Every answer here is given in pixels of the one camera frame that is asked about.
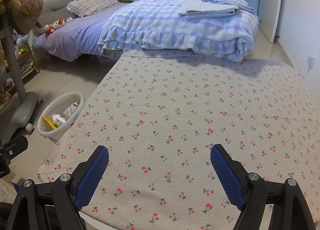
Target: white plug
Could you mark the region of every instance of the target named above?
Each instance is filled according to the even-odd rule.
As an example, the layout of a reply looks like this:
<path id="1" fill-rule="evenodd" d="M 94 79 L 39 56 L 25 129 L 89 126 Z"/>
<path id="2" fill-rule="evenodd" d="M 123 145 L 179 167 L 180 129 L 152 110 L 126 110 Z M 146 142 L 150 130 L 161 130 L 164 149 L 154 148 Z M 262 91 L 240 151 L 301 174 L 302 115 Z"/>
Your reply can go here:
<path id="1" fill-rule="evenodd" d="M 313 55 L 308 56 L 307 63 L 309 64 L 310 68 L 313 68 L 313 66 L 316 63 L 316 60 L 316 57 L 314 57 Z"/>

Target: gray cushioned headboard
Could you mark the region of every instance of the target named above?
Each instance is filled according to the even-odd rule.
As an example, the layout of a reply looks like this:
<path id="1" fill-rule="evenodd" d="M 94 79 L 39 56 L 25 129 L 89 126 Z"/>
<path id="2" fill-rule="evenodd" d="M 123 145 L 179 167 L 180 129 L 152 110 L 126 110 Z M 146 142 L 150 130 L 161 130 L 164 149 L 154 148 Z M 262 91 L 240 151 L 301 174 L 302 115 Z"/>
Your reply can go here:
<path id="1" fill-rule="evenodd" d="M 50 25 L 59 19 L 68 17 L 76 18 L 77 16 L 67 10 L 67 5 L 73 0 L 45 0 L 39 22 L 42 28 L 35 27 L 36 33 L 43 33 L 45 25 Z"/>

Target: blue gripper pad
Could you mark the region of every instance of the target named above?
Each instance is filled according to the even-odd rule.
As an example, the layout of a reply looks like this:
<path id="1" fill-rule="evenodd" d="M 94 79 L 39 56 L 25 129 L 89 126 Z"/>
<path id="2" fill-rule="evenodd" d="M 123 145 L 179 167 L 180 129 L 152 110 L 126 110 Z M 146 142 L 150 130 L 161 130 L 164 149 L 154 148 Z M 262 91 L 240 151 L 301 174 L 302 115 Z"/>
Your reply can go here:
<path id="1" fill-rule="evenodd" d="M 210 158 L 211 164 L 230 203 L 236 206 L 239 210 L 242 210 L 246 203 L 242 198 L 241 184 L 216 146 L 211 148 Z"/>
<path id="2" fill-rule="evenodd" d="M 78 186 L 77 199 L 74 202 L 74 206 L 78 209 L 78 211 L 80 211 L 82 207 L 89 205 L 90 200 L 108 166 L 108 163 L 109 153 L 108 149 L 104 147 Z"/>

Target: plaid pillow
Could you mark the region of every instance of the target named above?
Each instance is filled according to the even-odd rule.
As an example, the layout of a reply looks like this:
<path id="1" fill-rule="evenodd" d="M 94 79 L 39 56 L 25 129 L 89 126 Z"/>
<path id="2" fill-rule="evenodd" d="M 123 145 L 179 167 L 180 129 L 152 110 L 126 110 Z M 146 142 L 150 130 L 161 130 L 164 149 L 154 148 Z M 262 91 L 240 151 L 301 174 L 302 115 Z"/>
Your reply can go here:
<path id="1" fill-rule="evenodd" d="M 79 17 L 85 17 L 118 4 L 117 0 L 74 0 L 67 5 L 67 9 Z"/>

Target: white plastic bin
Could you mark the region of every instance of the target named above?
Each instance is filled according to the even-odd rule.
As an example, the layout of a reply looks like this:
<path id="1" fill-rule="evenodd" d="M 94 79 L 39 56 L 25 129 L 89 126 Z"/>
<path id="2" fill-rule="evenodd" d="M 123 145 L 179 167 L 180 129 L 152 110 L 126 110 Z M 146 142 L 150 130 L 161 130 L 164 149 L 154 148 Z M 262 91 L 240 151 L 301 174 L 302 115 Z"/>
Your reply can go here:
<path id="1" fill-rule="evenodd" d="M 52 128 L 41 117 L 38 120 L 38 132 L 53 142 L 57 142 L 60 137 L 73 125 L 84 108 L 85 99 L 80 92 L 70 92 L 54 100 L 41 114 L 42 117 L 51 118 L 53 113 L 62 115 L 63 112 L 73 103 L 80 102 L 77 111 L 62 126 L 52 130 Z"/>

